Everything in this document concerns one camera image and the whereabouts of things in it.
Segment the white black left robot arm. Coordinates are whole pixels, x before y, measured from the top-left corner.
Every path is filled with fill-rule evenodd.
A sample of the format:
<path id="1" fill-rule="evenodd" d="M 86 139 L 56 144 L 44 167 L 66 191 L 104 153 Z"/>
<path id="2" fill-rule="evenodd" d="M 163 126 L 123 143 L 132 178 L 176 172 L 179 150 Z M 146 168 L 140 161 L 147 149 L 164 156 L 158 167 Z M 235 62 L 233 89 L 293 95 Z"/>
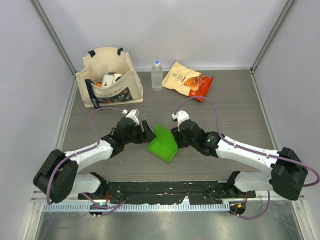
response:
<path id="1" fill-rule="evenodd" d="M 149 143 L 155 138 L 147 121 L 136 123 L 123 117 L 98 143 L 69 152 L 51 151 L 33 178 L 33 184 L 48 196 L 50 204 L 60 203 L 72 194 L 77 194 L 80 199 L 103 199 L 108 192 L 107 181 L 95 172 L 86 175 L 79 172 L 118 155 L 127 144 Z"/>

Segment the green paper box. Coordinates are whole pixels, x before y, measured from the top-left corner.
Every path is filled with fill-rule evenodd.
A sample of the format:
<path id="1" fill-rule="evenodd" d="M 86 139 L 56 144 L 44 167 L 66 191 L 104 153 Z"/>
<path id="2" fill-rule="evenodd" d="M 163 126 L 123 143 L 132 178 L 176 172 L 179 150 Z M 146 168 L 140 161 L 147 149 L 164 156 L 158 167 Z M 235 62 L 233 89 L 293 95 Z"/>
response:
<path id="1" fill-rule="evenodd" d="M 156 124 L 154 133 L 156 138 L 149 144 L 148 151 L 164 162 L 170 163 L 178 152 L 178 146 L 172 132 Z"/>

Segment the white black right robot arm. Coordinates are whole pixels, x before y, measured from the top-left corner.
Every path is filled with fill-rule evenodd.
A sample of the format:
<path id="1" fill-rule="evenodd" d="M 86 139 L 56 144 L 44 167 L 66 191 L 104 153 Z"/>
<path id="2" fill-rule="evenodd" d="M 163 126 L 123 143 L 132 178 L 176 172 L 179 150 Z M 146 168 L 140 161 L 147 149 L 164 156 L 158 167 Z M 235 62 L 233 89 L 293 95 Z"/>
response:
<path id="1" fill-rule="evenodd" d="M 204 156 L 229 159 L 257 169 L 231 173 L 225 186 L 230 197 L 250 191 L 273 191 L 287 200 L 299 198 L 308 170 L 301 166 L 292 149 L 284 147 L 277 151 L 243 144 L 215 131 L 206 132 L 190 119 L 170 131 L 179 149 L 193 147 Z"/>

